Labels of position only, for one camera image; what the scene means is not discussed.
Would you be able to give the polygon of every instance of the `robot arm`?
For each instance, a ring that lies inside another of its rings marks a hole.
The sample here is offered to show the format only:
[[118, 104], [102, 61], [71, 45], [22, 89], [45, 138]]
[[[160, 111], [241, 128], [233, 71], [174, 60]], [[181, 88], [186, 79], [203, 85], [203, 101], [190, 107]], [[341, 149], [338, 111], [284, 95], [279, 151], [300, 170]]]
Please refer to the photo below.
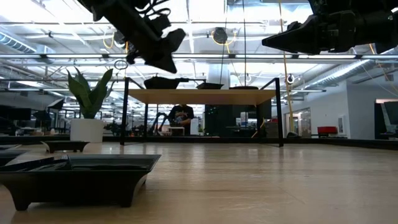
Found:
[[376, 43], [380, 54], [398, 44], [395, 0], [308, 0], [313, 15], [291, 23], [285, 32], [262, 40], [267, 47], [292, 53], [346, 52], [356, 45]]
[[185, 31], [177, 29], [162, 38], [163, 30], [171, 26], [170, 9], [154, 10], [154, 6], [168, 0], [78, 0], [93, 14], [93, 20], [105, 17], [129, 42], [127, 62], [134, 64], [134, 59], [142, 57], [146, 65], [151, 65], [168, 72], [177, 69], [171, 53], [176, 51], [185, 37]]

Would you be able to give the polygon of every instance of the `light wood table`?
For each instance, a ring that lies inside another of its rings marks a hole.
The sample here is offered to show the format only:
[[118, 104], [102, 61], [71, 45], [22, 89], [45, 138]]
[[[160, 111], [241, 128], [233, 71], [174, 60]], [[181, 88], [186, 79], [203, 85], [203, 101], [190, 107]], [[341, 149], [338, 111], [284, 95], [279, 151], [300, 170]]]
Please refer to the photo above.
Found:
[[145, 104], [260, 105], [275, 90], [129, 90]]
[[[317, 144], [278, 149], [266, 144], [122, 147], [104, 142], [88, 144], [83, 154], [162, 157], [131, 208], [33, 203], [28, 211], [17, 212], [8, 189], [0, 186], [0, 223], [396, 224], [398, 220], [396, 151]], [[53, 155], [36, 146], [16, 160], [47, 156]]]

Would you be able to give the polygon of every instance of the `desk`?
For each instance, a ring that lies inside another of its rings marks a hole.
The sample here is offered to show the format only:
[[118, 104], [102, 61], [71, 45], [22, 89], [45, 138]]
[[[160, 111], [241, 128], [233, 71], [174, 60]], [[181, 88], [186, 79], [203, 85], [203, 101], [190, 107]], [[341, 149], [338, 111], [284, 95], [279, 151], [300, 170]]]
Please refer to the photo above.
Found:
[[[144, 114], [144, 138], [147, 136], [148, 104], [199, 104], [199, 105], [260, 105], [276, 96], [277, 115], [279, 125], [279, 146], [283, 146], [282, 133], [282, 109], [280, 103], [279, 79], [275, 78], [260, 90], [129, 90], [130, 78], [124, 81], [123, 117], [121, 131], [126, 131], [127, 99], [131, 96], [143, 103]], [[265, 90], [267, 86], [275, 82], [275, 90]], [[260, 129], [262, 119], [257, 116], [257, 129]], [[121, 134], [120, 144], [124, 145], [124, 134]]]
[[172, 133], [172, 131], [170, 131], [170, 130], [176, 130], [176, 129], [182, 129], [182, 136], [185, 136], [185, 128], [184, 127], [169, 127], [169, 132], [171, 132]]
[[259, 105], [275, 96], [274, 90], [129, 90], [145, 104]]

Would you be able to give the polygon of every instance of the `black plastic tray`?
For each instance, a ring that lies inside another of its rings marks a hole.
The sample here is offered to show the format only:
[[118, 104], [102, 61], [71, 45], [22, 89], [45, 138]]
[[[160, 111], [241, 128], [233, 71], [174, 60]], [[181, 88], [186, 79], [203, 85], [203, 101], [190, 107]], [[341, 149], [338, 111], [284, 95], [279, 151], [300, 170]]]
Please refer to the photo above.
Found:
[[11, 160], [15, 159], [19, 155], [27, 152], [26, 150], [5, 150], [5, 151], [0, 151], [0, 167], [6, 165], [8, 162]]
[[218, 83], [201, 83], [197, 86], [198, 90], [220, 90], [224, 84]]
[[47, 152], [54, 153], [55, 151], [73, 151], [83, 152], [85, 146], [89, 142], [84, 141], [42, 141]]
[[16, 210], [32, 202], [130, 207], [161, 155], [70, 155], [0, 167]]
[[180, 84], [180, 80], [163, 77], [152, 77], [144, 81], [144, 85], [148, 90], [175, 90], [178, 84]]
[[259, 88], [256, 86], [234, 86], [230, 87], [230, 90], [258, 90]]

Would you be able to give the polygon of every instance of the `black pan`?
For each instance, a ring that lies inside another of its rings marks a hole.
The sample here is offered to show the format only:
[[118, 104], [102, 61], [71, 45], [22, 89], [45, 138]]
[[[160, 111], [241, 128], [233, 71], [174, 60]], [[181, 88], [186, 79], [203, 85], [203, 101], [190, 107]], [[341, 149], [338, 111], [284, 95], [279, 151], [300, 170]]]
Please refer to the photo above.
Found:
[[218, 83], [202, 83], [197, 86], [198, 90], [220, 90], [224, 84]]
[[188, 82], [187, 78], [169, 79], [163, 77], [152, 77], [144, 81], [144, 85], [149, 90], [175, 90], [180, 82]]
[[256, 86], [236, 86], [229, 88], [230, 90], [258, 90]]

